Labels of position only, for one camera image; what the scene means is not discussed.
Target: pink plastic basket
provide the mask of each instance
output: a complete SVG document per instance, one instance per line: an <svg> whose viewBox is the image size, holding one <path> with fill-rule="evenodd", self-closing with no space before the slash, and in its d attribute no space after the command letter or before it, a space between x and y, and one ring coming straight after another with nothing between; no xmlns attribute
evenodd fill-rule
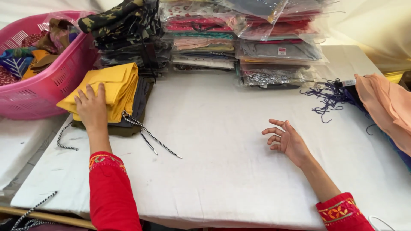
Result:
<svg viewBox="0 0 411 231"><path fill-rule="evenodd" d="M77 19L80 12L61 13ZM39 14L15 21L0 30L0 52L21 46L24 38L44 29L48 14ZM17 83L0 86L0 116L16 120L36 120L67 112L56 106L83 80L96 60L90 49L93 37L80 33L69 47L46 70Z"/></svg>

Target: stack of plastic-wrapped clothes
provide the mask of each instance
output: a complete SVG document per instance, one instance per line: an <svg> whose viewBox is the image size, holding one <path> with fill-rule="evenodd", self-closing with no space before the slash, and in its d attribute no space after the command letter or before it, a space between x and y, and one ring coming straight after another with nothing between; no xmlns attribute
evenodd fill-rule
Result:
<svg viewBox="0 0 411 231"><path fill-rule="evenodd" d="M223 2L242 6L244 1ZM241 14L231 21L240 37L236 58L241 83L265 89L298 88L320 79L314 66L328 62L318 45L326 35L314 26L314 20L333 12L335 1L265 0L261 9L267 3L270 10L276 9L261 12L250 10L251 2L260 1L247 1L249 8L237 9Z"/></svg>
<svg viewBox="0 0 411 231"><path fill-rule="evenodd" d="M124 0L112 9L79 20L99 49L95 66L111 67L134 62L139 76L155 78L167 72L171 46L160 39L156 0Z"/></svg>
<svg viewBox="0 0 411 231"><path fill-rule="evenodd" d="M238 62L237 36L224 21L232 10L213 2L160 0L162 39L173 45L171 63L182 73L230 71Z"/></svg>

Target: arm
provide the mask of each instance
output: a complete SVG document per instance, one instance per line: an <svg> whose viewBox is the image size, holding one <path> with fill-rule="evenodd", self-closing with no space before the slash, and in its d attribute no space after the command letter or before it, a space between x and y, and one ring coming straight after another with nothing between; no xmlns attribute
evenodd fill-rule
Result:
<svg viewBox="0 0 411 231"><path fill-rule="evenodd" d="M278 150L299 167L317 195L320 203L316 204L324 225L328 231L374 231L367 219L355 205L350 193L341 194L320 164L314 159L304 141L290 122L269 120L283 130L273 127L262 131L262 134L272 135L267 144L271 150Z"/></svg>
<svg viewBox="0 0 411 231"><path fill-rule="evenodd" d="M130 180L120 158L113 155L107 130L104 85L98 95L75 97L77 111L90 140L90 217L98 231L141 231Z"/></svg>

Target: peach chiffon scarf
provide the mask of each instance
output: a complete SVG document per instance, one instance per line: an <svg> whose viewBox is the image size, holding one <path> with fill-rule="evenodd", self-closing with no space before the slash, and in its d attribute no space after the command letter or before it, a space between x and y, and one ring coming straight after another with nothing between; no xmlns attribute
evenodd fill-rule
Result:
<svg viewBox="0 0 411 231"><path fill-rule="evenodd" d="M358 96L374 122L411 156L411 92L375 73L355 77Z"/></svg>

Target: tag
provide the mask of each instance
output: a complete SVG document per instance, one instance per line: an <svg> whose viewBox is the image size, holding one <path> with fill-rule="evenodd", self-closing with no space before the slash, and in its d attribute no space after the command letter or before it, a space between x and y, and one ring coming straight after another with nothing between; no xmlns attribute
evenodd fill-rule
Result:
<svg viewBox="0 0 411 231"><path fill-rule="evenodd" d="M342 86L343 87L352 86L352 85L355 85L356 83L357 83L357 81L355 79L346 80L346 81L342 82Z"/></svg>
<svg viewBox="0 0 411 231"><path fill-rule="evenodd" d="M279 47L278 48L278 54L279 55L286 55L287 54L287 50L285 48Z"/></svg>

